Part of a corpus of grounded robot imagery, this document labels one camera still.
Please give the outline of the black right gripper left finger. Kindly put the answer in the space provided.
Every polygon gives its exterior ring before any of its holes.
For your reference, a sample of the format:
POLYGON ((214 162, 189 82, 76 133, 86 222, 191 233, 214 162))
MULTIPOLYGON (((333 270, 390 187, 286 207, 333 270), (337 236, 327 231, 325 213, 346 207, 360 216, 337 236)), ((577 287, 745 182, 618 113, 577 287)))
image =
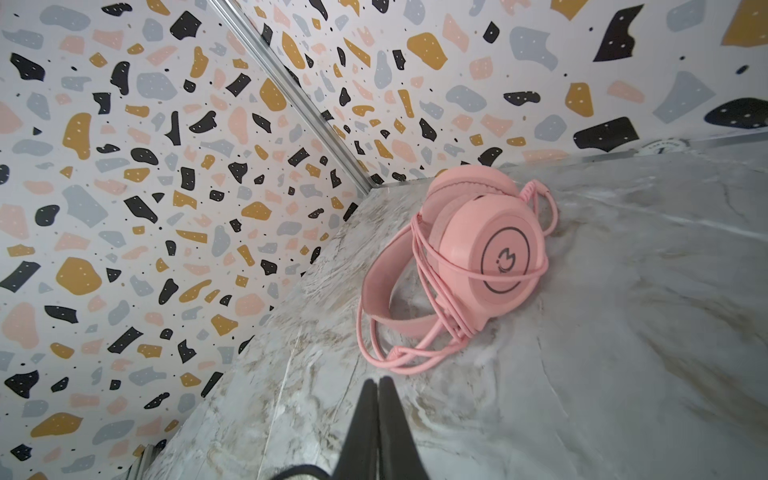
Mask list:
POLYGON ((333 480, 376 479, 378 446, 378 386, 374 380, 366 380, 331 478, 333 480))

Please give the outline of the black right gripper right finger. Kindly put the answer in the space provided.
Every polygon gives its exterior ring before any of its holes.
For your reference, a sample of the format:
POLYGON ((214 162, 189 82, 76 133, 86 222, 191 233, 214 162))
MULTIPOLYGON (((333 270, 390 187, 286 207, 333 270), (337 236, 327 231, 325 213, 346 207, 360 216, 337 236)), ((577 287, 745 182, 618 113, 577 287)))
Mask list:
POLYGON ((394 380, 378 383, 379 478, 428 480, 394 380))

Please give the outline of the pink headphones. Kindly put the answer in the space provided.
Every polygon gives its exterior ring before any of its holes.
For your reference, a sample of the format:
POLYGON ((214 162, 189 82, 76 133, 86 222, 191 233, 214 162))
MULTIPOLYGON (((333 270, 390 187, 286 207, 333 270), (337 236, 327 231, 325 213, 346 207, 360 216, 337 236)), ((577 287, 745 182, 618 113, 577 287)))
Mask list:
POLYGON ((523 188, 501 171, 465 165, 445 171, 429 186, 421 209, 384 248, 365 276, 361 306, 372 319, 422 338, 437 315, 395 319, 394 287, 415 263, 437 295, 450 327, 474 334, 487 321, 522 304, 548 270, 538 199, 554 200, 532 180, 523 188))

